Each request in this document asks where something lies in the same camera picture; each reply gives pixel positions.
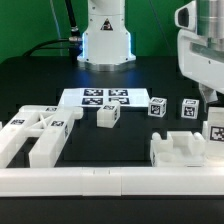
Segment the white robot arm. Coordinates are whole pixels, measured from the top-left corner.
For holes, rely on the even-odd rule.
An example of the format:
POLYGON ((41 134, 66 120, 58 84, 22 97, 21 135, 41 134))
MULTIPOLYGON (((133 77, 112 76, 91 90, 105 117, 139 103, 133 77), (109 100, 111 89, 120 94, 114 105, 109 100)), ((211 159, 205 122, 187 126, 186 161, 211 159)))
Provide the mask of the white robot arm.
MULTIPOLYGON (((88 27, 82 35, 79 65, 115 71, 132 63, 125 27, 125 0, 88 0, 88 27)), ((175 12, 181 73, 199 84, 206 103, 224 94, 224 0, 192 0, 175 12)))

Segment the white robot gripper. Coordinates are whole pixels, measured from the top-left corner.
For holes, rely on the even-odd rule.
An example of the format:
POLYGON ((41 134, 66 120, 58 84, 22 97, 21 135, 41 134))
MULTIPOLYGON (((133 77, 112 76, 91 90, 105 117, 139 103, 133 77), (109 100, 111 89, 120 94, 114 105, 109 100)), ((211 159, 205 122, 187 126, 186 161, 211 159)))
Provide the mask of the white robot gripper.
POLYGON ((181 73, 199 84, 206 104, 224 94, 224 53, 210 50, 207 39, 181 29, 178 33, 178 63, 181 73))

